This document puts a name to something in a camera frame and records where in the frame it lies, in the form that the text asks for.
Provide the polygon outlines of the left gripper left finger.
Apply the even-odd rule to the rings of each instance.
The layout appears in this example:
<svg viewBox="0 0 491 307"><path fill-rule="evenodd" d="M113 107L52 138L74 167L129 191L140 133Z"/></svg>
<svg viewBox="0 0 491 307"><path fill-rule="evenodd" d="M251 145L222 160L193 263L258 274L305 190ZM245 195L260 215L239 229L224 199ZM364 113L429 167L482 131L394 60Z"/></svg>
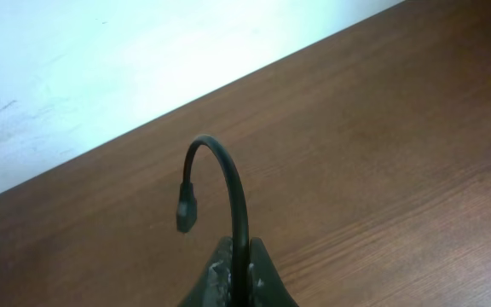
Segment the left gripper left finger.
<svg viewBox="0 0 491 307"><path fill-rule="evenodd" d="M232 298L232 238L222 237L179 307L228 307Z"/></svg>

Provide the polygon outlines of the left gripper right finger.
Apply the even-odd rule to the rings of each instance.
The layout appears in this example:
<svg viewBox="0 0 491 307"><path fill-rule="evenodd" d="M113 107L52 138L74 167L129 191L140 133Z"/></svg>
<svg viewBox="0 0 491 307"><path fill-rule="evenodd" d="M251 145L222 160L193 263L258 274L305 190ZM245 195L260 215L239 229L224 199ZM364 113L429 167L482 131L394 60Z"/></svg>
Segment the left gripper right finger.
<svg viewBox="0 0 491 307"><path fill-rule="evenodd" d="M281 280L260 238L250 243L248 269L249 305L252 307L298 307Z"/></svg>

